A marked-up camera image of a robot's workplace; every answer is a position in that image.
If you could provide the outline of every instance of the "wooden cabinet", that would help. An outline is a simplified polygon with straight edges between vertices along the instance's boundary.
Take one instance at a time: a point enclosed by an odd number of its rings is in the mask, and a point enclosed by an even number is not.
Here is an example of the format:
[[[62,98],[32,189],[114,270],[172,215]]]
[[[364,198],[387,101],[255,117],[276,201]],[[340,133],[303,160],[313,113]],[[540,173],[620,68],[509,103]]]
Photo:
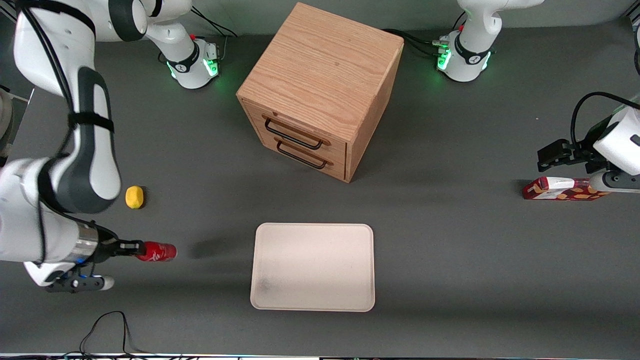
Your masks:
[[[403,39],[298,3],[237,92],[265,147],[350,182]]]

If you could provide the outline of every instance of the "drawer handle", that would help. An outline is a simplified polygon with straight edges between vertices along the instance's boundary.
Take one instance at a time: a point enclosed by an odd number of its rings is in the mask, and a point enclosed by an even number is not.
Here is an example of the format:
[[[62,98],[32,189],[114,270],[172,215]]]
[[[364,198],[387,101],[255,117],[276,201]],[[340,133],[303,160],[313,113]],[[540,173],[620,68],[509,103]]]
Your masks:
[[[296,144],[298,144],[300,146],[304,146],[304,147],[306,147],[308,149],[311,149],[311,150],[318,150],[318,149],[320,149],[320,146],[322,146],[322,140],[318,140],[318,144],[317,145],[311,145],[311,144],[308,144],[308,143],[306,143],[304,141],[301,141],[301,140],[298,140],[296,138],[293,138],[293,137],[291,137],[291,136],[289,136],[289,135],[287,135],[285,133],[282,133],[282,132],[280,132],[280,131],[278,131],[276,129],[273,129],[273,128],[269,127],[270,123],[271,123],[271,119],[269,119],[269,118],[267,118],[267,121],[264,122],[264,127],[267,128],[267,131],[269,131],[270,133],[274,133],[276,135],[279,135],[279,136],[287,139],[290,142],[294,142],[294,143],[296,143]]]
[[[322,164],[321,164],[321,165],[316,165],[316,164],[312,163],[311,161],[304,160],[303,158],[301,158],[301,157],[299,157],[299,156],[296,156],[296,155],[294,155],[294,154],[291,154],[289,151],[286,151],[286,150],[281,149],[281,148],[280,148],[280,146],[281,146],[281,145],[282,145],[282,142],[281,142],[281,141],[279,141],[279,142],[278,142],[278,145],[276,145],[276,149],[278,149],[278,151],[279,151],[281,154],[284,154],[284,155],[286,155],[286,156],[288,156],[288,157],[290,157],[290,158],[292,158],[292,159],[294,159],[294,160],[298,160],[298,161],[300,161],[301,163],[303,163],[303,164],[305,164],[305,165],[308,165],[308,166],[310,166],[310,167],[312,167],[312,168],[314,168],[314,169],[322,170],[322,169],[324,169],[324,167],[325,167],[325,166],[326,166],[326,164],[327,164],[327,161],[326,161],[326,160],[324,160],[324,161],[322,162]]]

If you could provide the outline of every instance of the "gray table surface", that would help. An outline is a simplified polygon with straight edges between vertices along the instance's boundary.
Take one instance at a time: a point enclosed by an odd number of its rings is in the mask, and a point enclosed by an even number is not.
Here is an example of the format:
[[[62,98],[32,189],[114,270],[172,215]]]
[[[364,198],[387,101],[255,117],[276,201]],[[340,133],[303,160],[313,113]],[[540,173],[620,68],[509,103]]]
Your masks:
[[[48,294],[21,264],[1,263],[0,349],[76,349],[94,319],[120,309],[153,352],[640,357],[640,198],[535,202],[519,192],[539,176],[536,151],[568,136],[582,95],[636,93],[628,22],[506,29],[486,72],[467,84],[407,48],[351,184],[259,143],[235,92],[269,40],[230,39],[221,77],[195,91],[173,81],[151,42],[97,46],[124,188],[146,186],[148,206],[133,211],[119,199],[86,218],[123,238],[174,243],[179,255],[111,259],[97,270],[115,287],[79,295]],[[615,107],[589,101],[579,133]],[[13,158],[50,156],[65,126],[63,101],[36,91]],[[374,309],[252,308],[253,236],[263,222],[369,224]],[[88,349],[118,352],[121,334],[119,319],[107,318]]]

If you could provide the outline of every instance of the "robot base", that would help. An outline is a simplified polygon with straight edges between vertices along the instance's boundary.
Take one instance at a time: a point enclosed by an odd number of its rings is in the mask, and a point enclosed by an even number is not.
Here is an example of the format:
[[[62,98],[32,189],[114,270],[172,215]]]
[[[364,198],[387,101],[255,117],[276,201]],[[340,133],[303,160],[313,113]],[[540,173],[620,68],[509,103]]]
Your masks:
[[[196,39],[194,42],[200,48],[200,56],[189,72],[179,72],[167,64],[173,78],[176,79],[183,88],[187,89],[202,88],[219,74],[218,48],[216,44],[209,44],[201,39]]]
[[[449,48],[445,50],[438,58],[437,69],[444,72],[452,80],[459,81],[461,83],[467,83],[475,80],[480,73],[486,69],[487,61],[491,56],[491,52],[487,54],[484,59],[479,59],[478,63],[469,65],[467,61],[462,57],[455,48],[452,49],[452,45],[460,34],[460,31],[452,31],[448,35],[440,37],[440,41],[449,42]]]

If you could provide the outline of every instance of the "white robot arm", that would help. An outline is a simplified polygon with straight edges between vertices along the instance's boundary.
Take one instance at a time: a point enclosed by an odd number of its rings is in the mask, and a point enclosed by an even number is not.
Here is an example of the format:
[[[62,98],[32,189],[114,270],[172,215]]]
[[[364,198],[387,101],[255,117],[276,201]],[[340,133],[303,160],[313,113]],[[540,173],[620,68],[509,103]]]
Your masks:
[[[575,139],[575,117],[580,105],[592,96],[604,96],[625,104],[620,111],[593,126],[581,141]],[[558,165],[586,163],[589,184],[601,192],[640,193],[640,105],[605,92],[587,94],[578,102],[572,118],[572,140],[556,140],[538,151],[538,170]]]
[[[467,14],[462,31],[454,29],[440,37],[444,45],[437,69],[451,79],[472,81],[486,68],[491,46],[502,29],[499,11],[524,9],[544,0],[458,0]]]
[[[192,40],[177,22],[156,24],[188,12],[190,0],[17,0],[16,5],[16,65],[34,85],[65,98],[69,132],[53,158],[16,160],[0,172],[0,260],[24,262],[47,291],[106,290],[112,279],[93,270],[87,277],[82,267],[118,255],[146,259],[152,243],[120,240],[68,215],[104,211],[121,188],[109,93],[93,63],[95,41],[149,37],[185,88],[204,86],[218,75],[217,48]],[[65,154],[71,138],[72,150]],[[168,253],[174,256],[175,248]]]

